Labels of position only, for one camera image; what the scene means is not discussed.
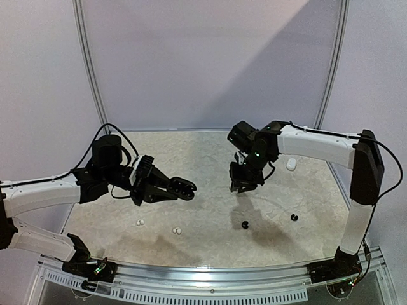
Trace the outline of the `black earbud charging case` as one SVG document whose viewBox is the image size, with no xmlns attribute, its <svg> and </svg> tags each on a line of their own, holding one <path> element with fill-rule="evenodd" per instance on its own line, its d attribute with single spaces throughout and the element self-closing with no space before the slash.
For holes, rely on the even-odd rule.
<svg viewBox="0 0 407 305">
<path fill-rule="evenodd" d="M 172 177 L 166 187 L 167 191 L 182 200 L 192 200 L 197 191 L 196 185 L 180 177 Z"/>
</svg>

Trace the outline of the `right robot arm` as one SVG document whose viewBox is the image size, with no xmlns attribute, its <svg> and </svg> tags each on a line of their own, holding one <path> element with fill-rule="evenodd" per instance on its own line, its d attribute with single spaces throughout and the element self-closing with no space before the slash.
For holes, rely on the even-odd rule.
<svg viewBox="0 0 407 305">
<path fill-rule="evenodd" d="M 342 277 L 352 269 L 355 255 L 369 228 L 384 174 L 383 159 L 375 135 L 335 133 L 272 121 L 258 130 L 245 121 L 233 126 L 227 139 L 238 149 L 230 164 L 232 192 L 252 191 L 265 183 L 263 169 L 280 155 L 296 155 L 335 163 L 352 171 L 350 210 L 339 254 L 329 263 L 329 272 Z"/>
</svg>

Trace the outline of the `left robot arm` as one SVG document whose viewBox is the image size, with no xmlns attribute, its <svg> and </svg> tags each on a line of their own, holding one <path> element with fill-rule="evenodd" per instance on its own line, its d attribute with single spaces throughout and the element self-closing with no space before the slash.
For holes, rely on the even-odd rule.
<svg viewBox="0 0 407 305">
<path fill-rule="evenodd" d="M 135 205 L 167 200 L 190 200 L 195 185 L 179 177 L 168 178 L 153 164 L 153 157 L 132 159 L 117 135 L 104 135 L 92 145 L 92 157 L 83 168 L 39 182 L 1 184 L 1 248 L 19 248 L 68 262 L 81 276 L 90 275 L 94 261 L 80 238 L 30 226 L 17 216 L 31 210 L 64 204 L 93 202 L 117 187 L 128 191 Z"/>
</svg>

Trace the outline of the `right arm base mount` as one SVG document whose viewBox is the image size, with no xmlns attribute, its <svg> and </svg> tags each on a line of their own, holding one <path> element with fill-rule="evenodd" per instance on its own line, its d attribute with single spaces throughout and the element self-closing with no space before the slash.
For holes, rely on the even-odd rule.
<svg viewBox="0 0 407 305">
<path fill-rule="evenodd" d="M 312 283 L 347 278 L 358 275 L 362 271 L 357 254 L 349 255 L 342 252 L 336 254 L 332 259 L 311 262 L 306 265 L 306 268 Z"/>
</svg>

